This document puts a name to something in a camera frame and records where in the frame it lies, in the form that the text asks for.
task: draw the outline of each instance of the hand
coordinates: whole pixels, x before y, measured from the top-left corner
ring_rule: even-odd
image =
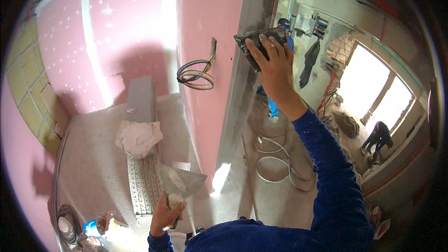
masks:
[[[187,202],[184,201],[176,208],[170,209],[168,207],[168,194],[164,191],[155,206],[149,233],[155,237],[163,236],[165,234],[163,229],[174,224],[177,217],[179,217],[179,220],[183,220],[182,211],[186,206]]]
[[[274,37],[270,36],[268,40],[264,34],[260,34],[260,42],[269,56],[268,61],[252,40],[247,38],[245,42],[252,57],[261,68],[261,85],[266,95],[277,104],[289,120],[294,121],[300,118],[308,108],[294,91],[294,54],[288,43],[282,46]]]

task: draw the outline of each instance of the worker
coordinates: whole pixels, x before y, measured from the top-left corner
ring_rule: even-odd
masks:
[[[289,47],[291,48],[291,50],[294,53],[294,40],[289,35],[291,32],[291,23],[289,22],[289,20],[287,20],[285,18],[281,18],[278,20],[277,26],[284,27],[286,42],[288,43]],[[260,86],[257,89],[257,94],[261,94],[261,93],[264,93],[263,86]],[[269,96],[267,97],[267,104],[269,105],[269,111],[270,111],[268,119],[273,123],[277,123],[278,119],[279,119],[279,117],[278,117],[279,110],[278,110],[277,104],[275,104],[275,102],[273,102],[272,99],[269,98]]]
[[[294,91],[291,48],[272,36],[260,35],[260,41],[269,61],[250,39],[245,42],[261,68],[263,88],[292,122],[318,174],[311,228],[265,226],[253,219],[228,221],[191,238],[185,251],[367,251],[373,243],[373,228],[367,221],[352,164],[332,133]],[[150,252],[172,251],[163,228],[184,208],[180,204],[170,210],[166,195],[159,200],[148,236]]]
[[[372,133],[369,135],[367,140],[361,146],[361,153],[363,155],[365,154],[366,146],[367,151],[371,152],[371,148],[375,144],[376,144],[375,153],[377,153],[386,144],[388,148],[391,148],[393,146],[393,140],[391,139],[389,128],[382,121],[376,122],[375,128],[373,128]]]

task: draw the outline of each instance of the red pipe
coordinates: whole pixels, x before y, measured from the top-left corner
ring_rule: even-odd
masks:
[[[336,74],[334,73],[334,71],[332,71],[332,74],[330,76],[330,83],[328,84],[327,88],[325,89],[325,92],[323,93],[323,99],[322,99],[319,107],[317,108],[317,112],[319,112],[319,110],[322,108],[323,103],[325,101],[325,97],[327,96],[328,90],[330,89],[330,86],[333,84],[335,77],[336,77]]]

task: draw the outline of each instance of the pink drywall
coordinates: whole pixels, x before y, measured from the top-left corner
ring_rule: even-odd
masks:
[[[48,209],[55,158],[26,125],[4,78],[1,92],[3,159],[20,207],[48,251],[59,251]]]
[[[177,0],[178,1],[178,63],[210,57],[212,36],[216,38],[216,62],[208,72],[215,79],[209,91],[181,86],[187,110],[187,122],[206,187],[211,191],[221,130],[232,75],[235,40],[238,33],[242,0]]]
[[[157,95],[168,93],[161,0],[90,0],[90,17],[102,78],[115,105],[125,103],[133,78],[153,76]],[[95,80],[81,0],[52,0],[37,19],[48,78],[72,116],[106,108]]]

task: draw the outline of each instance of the hose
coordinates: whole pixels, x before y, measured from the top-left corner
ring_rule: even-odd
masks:
[[[287,177],[289,177],[289,181],[291,182],[291,184],[295,187],[295,188],[297,188],[298,190],[300,190],[301,192],[304,192],[304,193],[306,193],[306,192],[309,192],[310,190],[303,190],[303,189],[301,189],[301,188],[299,188],[294,182],[293,182],[293,180],[291,179],[291,173],[294,173],[295,175],[296,175],[296,177],[299,179],[299,180],[301,180],[301,181],[304,181],[304,182],[308,182],[308,181],[310,181],[311,179],[316,179],[316,173],[313,173],[313,177],[312,178],[310,178],[310,179],[303,179],[302,177],[300,177],[298,174],[297,174],[297,172],[293,169],[293,165],[292,165],[292,163],[291,163],[291,157],[289,156],[289,154],[288,154],[288,152],[286,151],[286,149],[282,146],[282,145],[280,145],[280,144],[278,144],[277,142],[275,142],[274,140],[272,140],[272,139],[270,139],[270,138],[267,138],[267,137],[258,137],[258,140],[259,140],[259,142],[261,143],[262,142],[262,140],[268,140],[268,141],[270,141],[270,142],[273,142],[273,143],[275,143],[276,145],[278,145],[280,148],[278,149],[278,150],[276,150],[276,151],[270,151],[270,152],[267,152],[267,151],[261,151],[261,150],[258,150],[258,149],[256,149],[255,148],[255,150],[257,150],[258,152],[260,152],[260,153],[264,153],[264,154],[273,154],[273,153],[277,153],[278,151],[280,151],[280,150],[283,150],[284,152],[285,152],[285,154],[288,156],[288,163],[286,163],[284,160],[282,160],[282,159],[279,159],[279,158],[277,158],[277,157],[272,157],[272,156],[266,156],[266,157],[262,157],[261,159],[259,159],[258,161],[257,161],[257,163],[256,163],[256,165],[255,165],[255,170],[257,171],[257,174],[260,176],[260,178],[261,179],[263,179],[264,181],[266,181],[266,182],[271,182],[271,183],[279,183],[279,182],[283,182]],[[269,180],[269,179],[267,179],[267,178],[265,178],[265,177],[263,177],[261,174],[260,174],[260,172],[258,171],[258,164],[260,163],[260,161],[262,161],[262,160],[266,160],[266,159],[275,159],[275,160],[279,160],[279,161],[281,161],[282,163],[284,163],[285,165],[287,165],[288,166],[288,175],[287,176],[285,176],[282,180],[280,180],[280,181],[272,181],[272,180]]]

